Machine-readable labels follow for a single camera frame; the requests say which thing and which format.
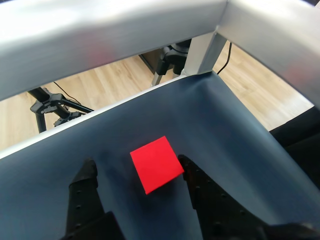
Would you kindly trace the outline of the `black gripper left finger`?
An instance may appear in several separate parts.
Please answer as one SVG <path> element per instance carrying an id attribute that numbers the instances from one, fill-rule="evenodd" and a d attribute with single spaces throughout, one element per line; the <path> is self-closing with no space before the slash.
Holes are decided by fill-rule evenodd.
<path id="1" fill-rule="evenodd" d="M 98 188 L 98 170 L 86 159 L 70 183 L 63 240 L 121 240 L 123 233 L 113 212 L 105 212 Z"/>

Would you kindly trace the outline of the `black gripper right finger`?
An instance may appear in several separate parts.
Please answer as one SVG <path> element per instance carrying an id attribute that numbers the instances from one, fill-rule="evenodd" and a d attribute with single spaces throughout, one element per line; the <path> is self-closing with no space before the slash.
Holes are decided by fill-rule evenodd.
<path id="1" fill-rule="evenodd" d="M 178 156 L 204 240 L 266 240 L 267 224 L 243 207 L 190 158 Z"/>

